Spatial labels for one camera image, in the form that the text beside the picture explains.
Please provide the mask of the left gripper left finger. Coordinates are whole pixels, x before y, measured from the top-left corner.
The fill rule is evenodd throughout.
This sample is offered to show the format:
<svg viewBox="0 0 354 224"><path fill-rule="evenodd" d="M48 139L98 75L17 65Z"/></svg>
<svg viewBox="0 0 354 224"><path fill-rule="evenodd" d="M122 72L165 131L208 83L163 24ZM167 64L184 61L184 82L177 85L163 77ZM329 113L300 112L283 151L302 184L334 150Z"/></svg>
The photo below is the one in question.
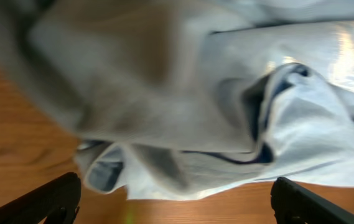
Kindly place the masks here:
<svg viewBox="0 0 354 224"><path fill-rule="evenodd" d="M80 209L78 175L64 175L0 207L0 224L74 223Z"/></svg>

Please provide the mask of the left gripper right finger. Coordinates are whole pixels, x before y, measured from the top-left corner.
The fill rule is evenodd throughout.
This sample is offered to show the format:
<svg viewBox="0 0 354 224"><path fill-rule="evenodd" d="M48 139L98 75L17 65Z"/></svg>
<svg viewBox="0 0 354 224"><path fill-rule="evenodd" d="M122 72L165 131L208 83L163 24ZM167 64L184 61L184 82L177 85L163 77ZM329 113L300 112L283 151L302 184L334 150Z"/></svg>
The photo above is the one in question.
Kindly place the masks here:
<svg viewBox="0 0 354 224"><path fill-rule="evenodd" d="M277 224L354 224L354 214L285 177L272 185L271 207Z"/></svg>

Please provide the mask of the light blue t-shirt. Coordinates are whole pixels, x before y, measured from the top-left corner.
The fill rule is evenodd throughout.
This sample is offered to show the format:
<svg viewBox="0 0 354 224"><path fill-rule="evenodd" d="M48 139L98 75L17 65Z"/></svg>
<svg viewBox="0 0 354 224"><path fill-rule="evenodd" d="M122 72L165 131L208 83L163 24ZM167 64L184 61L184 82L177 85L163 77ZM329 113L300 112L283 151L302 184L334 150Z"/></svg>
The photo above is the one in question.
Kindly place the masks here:
<svg viewBox="0 0 354 224"><path fill-rule="evenodd" d="M0 66L96 192L354 187L354 0L0 1Z"/></svg>

